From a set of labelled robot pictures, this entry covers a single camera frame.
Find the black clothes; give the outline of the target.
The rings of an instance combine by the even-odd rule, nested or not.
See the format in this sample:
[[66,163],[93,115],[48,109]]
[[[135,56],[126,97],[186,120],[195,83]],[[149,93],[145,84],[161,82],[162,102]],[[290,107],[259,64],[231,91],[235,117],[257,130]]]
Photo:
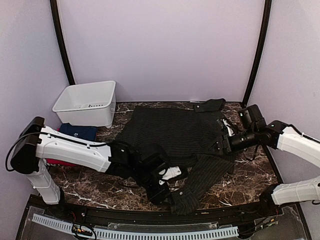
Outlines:
[[203,195],[234,167],[234,155],[213,152],[216,139],[225,131],[219,120],[225,116],[225,99],[194,104],[193,110],[137,106],[116,140],[134,147],[160,145],[172,166],[190,168],[183,187],[172,192],[171,212],[186,215],[200,208]]

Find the navy blue t-shirt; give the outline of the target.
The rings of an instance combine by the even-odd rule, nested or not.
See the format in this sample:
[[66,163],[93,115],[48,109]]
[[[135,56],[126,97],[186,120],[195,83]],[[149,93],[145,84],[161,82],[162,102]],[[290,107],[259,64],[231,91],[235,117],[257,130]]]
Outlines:
[[80,126],[63,123],[58,131],[75,138],[94,142],[97,138],[98,128],[95,126]]

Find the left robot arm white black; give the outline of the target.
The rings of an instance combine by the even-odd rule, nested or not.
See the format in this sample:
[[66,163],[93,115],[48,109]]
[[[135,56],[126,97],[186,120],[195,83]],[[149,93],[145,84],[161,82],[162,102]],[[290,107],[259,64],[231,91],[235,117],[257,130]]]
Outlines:
[[5,168],[26,175],[34,189],[60,218],[67,218],[70,206],[52,179],[45,161],[59,160],[84,166],[100,173],[132,178],[146,190],[148,200],[160,205],[171,197],[167,182],[182,172],[171,166],[159,145],[138,148],[121,141],[93,142],[58,132],[35,117],[9,149]]

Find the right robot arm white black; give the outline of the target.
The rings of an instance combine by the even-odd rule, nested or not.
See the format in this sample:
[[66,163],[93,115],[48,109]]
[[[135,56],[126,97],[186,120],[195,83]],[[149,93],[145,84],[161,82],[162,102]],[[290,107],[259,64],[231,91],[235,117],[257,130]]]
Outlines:
[[[228,155],[252,146],[268,146],[291,153],[320,166],[320,142],[299,131],[294,125],[279,120],[267,124],[259,107],[254,104],[238,112],[244,131],[236,128],[226,118],[218,119],[223,134],[216,138],[213,152]],[[275,206],[296,202],[320,203],[320,178],[314,177],[294,183],[278,183],[267,187],[259,196],[255,213],[266,217]]]

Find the folded red t-shirt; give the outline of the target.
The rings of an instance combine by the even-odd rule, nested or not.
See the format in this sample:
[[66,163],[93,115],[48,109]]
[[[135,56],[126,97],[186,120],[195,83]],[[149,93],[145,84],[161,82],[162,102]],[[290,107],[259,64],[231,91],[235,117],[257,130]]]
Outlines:
[[46,158],[45,162],[49,166],[68,166],[68,167],[75,167],[76,166],[76,164],[74,164],[74,163],[69,163],[69,162],[65,162],[62,160],[51,159],[51,158]]

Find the white plastic bin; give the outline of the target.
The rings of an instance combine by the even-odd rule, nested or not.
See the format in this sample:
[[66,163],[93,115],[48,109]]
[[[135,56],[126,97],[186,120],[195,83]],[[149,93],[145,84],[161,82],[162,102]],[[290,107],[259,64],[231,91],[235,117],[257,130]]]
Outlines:
[[116,109],[116,82],[100,81],[66,87],[52,107],[62,123],[111,128]]

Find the black curved front rail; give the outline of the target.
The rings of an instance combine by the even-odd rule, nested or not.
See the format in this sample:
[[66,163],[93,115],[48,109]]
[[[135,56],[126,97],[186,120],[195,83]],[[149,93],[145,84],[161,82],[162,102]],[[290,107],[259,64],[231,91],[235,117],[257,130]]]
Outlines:
[[27,206],[42,209],[45,214],[60,220],[86,224],[91,227],[107,227],[111,224],[165,227],[188,224],[215,224],[219,227],[232,225],[239,227],[242,238],[251,236],[254,232],[265,231],[269,231],[272,236],[281,236],[283,239],[293,235],[302,236],[306,233],[304,218],[300,215],[301,208],[297,203],[273,209],[266,216],[248,212],[249,208],[258,206],[256,202],[240,206],[196,210],[187,215],[175,215],[168,211],[116,210],[65,202],[48,205],[41,197],[32,194]]

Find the right black frame post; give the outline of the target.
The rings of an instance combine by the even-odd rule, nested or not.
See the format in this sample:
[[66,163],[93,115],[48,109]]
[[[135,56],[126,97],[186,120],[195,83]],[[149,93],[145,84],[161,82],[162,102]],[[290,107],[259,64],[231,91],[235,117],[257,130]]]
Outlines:
[[267,31],[268,31],[268,25],[269,25],[269,20],[270,20],[270,14],[271,14],[271,9],[272,9],[272,0],[265,0],[264,1],[264,8],[263,8],[263,13],[262,13],[262,20],[261,20],[261,26],[260,26],[260,31],[259,31],[259,36],[258,36],[258,41],[257,41],[257,46],[256,46],[256,51],[252,63],[252,68],[250,71],[250,75],[248,78],[247,86],[244,92],[244,96],[241,101],[241,107],[246,108],[253,88],[254,84],[256,81],[256,77],[258,74],[261,58],[263,55],[263,50],[264,50],[264,45],[265,45],[265,40],[267,36]]

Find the black frame post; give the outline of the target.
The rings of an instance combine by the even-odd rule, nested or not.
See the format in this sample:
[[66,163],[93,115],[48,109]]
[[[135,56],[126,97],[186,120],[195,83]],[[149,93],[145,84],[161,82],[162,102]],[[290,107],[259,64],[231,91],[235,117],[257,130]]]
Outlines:
[[58,9],[58,1],[50,0],[49,3],[50,3],[50,9],[51,9],[51,15],[53,20],[56,40],[58,43],[58,48],[59,48],[61,60],[63,63],[64,71],[68,80],[68,84],[72,86],[72,85],[75,85],[76,82],[73,76],[72,68],[69,61],[69,56],[66,49],[66,44],[64,41],[63,29],[62,29],[59,9]]
[[263,55],[263,50],[264,50],[264,45],[265,45],[265,40],[267,36],[267,31],[268,31],[268,25],[269,25],[269,20],[270,20],[270,14],[271,14],[271,9],[272,9],[272,0],[265,0],[264,1],[264,8],[263,8],[263,13],[262,13],[262,20],[261,20],[261,26],[260,26],[260,31],[259,31],[259,36],[258,36],[258,41],[257,41],[257,46],[256,46],[256,51],[252,63],[252,68],[250,71],[250,75],[248,78],[247,86],[244,92],[244,96],[241,101],[241,107],[246,108],[253,88],[254,84],[256,81],[256,77],[258,74],[261,58]]

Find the left black frame post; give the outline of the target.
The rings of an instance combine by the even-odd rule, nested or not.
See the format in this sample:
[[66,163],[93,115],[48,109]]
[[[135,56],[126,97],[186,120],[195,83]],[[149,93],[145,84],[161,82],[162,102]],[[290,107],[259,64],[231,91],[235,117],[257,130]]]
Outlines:
[[62,29],[59,9],[58,9],[58,1],[50,0],[49,3],[50,3],[50,9],[51,9],[51,15],[53,20],[56,40],[58,43],[58,48],[59,48],[61,60],[63,63],[64,71],[68,80],[68,84],[72,86],[72,85],[75,85],[76,82],[73,76],[72,68],[69,61],[69,56],[66,49],[66,44],[64,41],[63,29]]

